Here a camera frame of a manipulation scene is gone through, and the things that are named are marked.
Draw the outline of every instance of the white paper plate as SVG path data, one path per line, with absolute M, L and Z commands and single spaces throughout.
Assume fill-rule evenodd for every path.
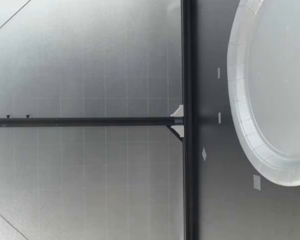
M 241 0 L 227 71 L 248 159 L 270 181 L 300 185 L 300 0 Z

